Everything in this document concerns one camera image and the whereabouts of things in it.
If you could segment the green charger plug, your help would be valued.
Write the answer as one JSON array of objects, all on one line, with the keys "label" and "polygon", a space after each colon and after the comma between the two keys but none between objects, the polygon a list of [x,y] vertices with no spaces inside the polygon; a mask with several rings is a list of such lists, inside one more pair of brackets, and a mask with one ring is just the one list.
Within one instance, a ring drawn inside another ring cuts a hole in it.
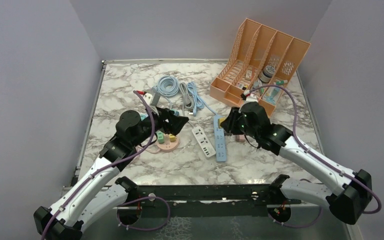
[{"label": "green charger plug", "polygon": [[145,118],[147,118],[148,116],[146,114],[141,114],[140,115],[140,119],[143,121]]},{"label": "green charger plug", "polygon": [[159,144],[164,144],[165,143],[165,135],[163,132],[161,131],[157,131],[156,132],[156,136],[157,136],[157,142]]}]

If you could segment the yellow charger plug back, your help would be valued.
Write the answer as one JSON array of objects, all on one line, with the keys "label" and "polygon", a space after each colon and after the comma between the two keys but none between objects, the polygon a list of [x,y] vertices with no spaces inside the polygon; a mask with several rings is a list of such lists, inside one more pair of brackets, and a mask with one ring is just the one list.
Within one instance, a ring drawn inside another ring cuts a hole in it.
[{"label": "yellow charger plug back", "polygon": [[173,135],[173,134],[169,134],[169,135],[168,135],[168,139],[169,139],[169,141],[170,141],[171,143],[174,143],[174,142],[177,141],[177,137],[176,137],[175,135]]}]

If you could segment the yellow charger plug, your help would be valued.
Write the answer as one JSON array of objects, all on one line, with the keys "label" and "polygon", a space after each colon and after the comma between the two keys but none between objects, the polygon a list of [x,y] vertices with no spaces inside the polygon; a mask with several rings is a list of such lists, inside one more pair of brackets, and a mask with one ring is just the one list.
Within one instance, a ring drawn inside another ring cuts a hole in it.
[{"label": "yellow charger plug", "polygon": [[175,135],[173,135],[173,134],[169,134],[169,135],[168,135],[168,139],[169,139],[169,141],[170,141],[171,143],[174,143],[174,142],[177,141],[177,137],[176,137]]},{"label": "yellow charger plug", "polygon": [[222,127],[222,123],[223,123],[224,121],[225,121],[225,118],[224,118],[224,117],[218,119],[218,124],[219,124],[220,127]]}]

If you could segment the yellow charger plug front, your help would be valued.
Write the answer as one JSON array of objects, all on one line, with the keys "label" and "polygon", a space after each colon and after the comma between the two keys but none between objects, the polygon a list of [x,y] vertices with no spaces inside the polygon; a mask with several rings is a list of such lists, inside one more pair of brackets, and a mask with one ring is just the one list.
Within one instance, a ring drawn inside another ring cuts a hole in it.
[{"label": "yellow charger plug front", "polygon": [[219,124],[220,127],[222,127],[222,123],[223,123],[224,121],[225,121],[225,118],[224,118],[224,117],[218,119],[218,124]]}]

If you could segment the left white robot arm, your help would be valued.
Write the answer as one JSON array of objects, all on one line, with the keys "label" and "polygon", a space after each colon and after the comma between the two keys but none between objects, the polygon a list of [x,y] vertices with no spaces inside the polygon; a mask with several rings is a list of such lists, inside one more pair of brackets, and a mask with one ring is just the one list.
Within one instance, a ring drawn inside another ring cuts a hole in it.
[{"label": "left white robot arm", "polygon": [[136,147],[152,139],[157,131],[177,135],[188,123],[186,116],[168,108],[157,108],[142,119],[135,110],[121,114],[115,135],[104,145],[89,171],[61,199],[33,214],[43,240],[79,240],[94,222],[117,205],[132,205],[138,186],[127,177],[102,191],[140,154]]}]

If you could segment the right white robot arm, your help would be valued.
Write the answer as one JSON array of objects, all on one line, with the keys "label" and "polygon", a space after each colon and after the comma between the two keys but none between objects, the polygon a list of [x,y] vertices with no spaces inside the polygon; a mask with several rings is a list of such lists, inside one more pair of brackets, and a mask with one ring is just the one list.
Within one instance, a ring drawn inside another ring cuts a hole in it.
[{"label": "right white robot arm", "polygon": [[263,106],[248,102],[232,107],[220,123],[227,133],[254,139],[257,148],[289,160],[321,183],[302,182],[289,176],[278,177],[268,190],[269,199],[280,204],[284,200],[301,200],[329,209],[341,222],[354,225],[374,199],[372,176],[364,169],[354,171],[342,166],[304,144],[293,131],[274,124]]}]

